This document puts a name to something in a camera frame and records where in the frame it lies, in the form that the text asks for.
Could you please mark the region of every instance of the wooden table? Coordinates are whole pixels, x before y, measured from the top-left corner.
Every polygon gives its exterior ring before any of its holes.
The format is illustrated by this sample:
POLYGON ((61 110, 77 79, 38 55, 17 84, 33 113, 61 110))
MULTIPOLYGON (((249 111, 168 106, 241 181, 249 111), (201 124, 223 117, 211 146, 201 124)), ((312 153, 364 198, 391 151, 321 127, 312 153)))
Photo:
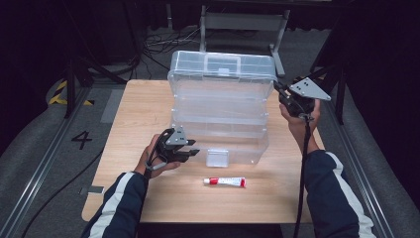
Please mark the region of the wooden table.
MULTIPOLYGON (((143 222, 293 223, 297 214, 301 155, 278 109, 277 92, 267 101, 269 147, 256 165, 207 168, 193 158, 153 178, 143 222), (246 188, 208 186, 208 177, 245 177, 246 188)), ((92 185, 107 189, 137 164, 153 134, 169 127, 173 95, 166 80, 131 80, 124 91, 92 185)), ((319 134, 315 137, 322 146, 319 134)), ((89 194, 82 217, 89 220, 102 204, 89 194)), ((304 205, 302 222, 310 222, 304 205)))

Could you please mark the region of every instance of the person's left hand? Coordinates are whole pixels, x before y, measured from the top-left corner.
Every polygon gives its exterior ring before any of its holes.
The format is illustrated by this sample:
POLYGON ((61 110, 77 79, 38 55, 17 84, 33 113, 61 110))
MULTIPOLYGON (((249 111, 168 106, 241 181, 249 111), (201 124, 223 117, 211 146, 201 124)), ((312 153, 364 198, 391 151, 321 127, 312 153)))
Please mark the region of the person's left hand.
MULTIPOLYGON (((148 160, 149 155, 151 154, 152 149, 154 148, 154 145, 158 140, 158 136, 159 136, 159 134, 154 135, 154 137, 151 140, 151 143, 148 146, 145 147, 145 150, 143 151, 142 156, 139 159, 139 163, 137 164, 136 168, 134 169, 135 172, 140 173, 142 175, 145 174, 145 170, 146 170, 145 162, 148 160)), ((153 155, 153 158, 155 158, 157 156, 158 156, 158 154, 155 152, 155 154, 153 155)), ((156 166, 160 163, 162 163, 161 159, 156 158, 153 162, 153 166, 156 166)), ((164 171, 174 170, 174 169, 178 168, 180 165, 181 165, 181 162, 168 163, 164 167, 162 167, 162 168, 160 168, 156 171, 153 171, 152 175, 151 175, 151 179, 159 176, 164 171)))

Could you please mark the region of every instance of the black jacket sleeve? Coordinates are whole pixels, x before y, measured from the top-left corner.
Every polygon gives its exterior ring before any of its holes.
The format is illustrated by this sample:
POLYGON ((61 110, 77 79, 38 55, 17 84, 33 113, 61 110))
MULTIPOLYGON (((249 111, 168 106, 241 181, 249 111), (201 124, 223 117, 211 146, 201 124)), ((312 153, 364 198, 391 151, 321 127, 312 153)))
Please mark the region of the black jacket sleeve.
POLYGON ((105 192, 103 204, 81 237, 136 237, 145 192, 142 175, 121 174, 105 192))
POLYGON ((305 164, 307 202, 317 237, 375 237, 373 223, 349 187, 343 164, 325 151, 314 151, 305 164))

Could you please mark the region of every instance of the transparent plastic storage box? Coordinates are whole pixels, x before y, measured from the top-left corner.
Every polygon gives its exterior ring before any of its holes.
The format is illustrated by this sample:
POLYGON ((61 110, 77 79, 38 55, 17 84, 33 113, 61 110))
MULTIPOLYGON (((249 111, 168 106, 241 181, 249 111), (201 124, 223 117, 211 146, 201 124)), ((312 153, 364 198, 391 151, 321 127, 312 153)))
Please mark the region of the transparent plastic storage box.
POLYGON ((259 162, 268 147, 272 57, 175 52, 167 79, 174 96, 171 127, 182 126, 200 150, 189 160, 208 167, 259 162))

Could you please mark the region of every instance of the toothpaste tube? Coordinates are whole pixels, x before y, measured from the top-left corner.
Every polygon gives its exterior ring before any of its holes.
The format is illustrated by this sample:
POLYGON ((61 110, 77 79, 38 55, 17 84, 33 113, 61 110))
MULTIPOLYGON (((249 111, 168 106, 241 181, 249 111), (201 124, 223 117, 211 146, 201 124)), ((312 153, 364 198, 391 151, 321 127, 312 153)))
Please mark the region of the toothpaste tube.
POLYGON ((232 186, 245 187, 247 184, 245 178, 205 178, 204 184, 226 184, 232 186))

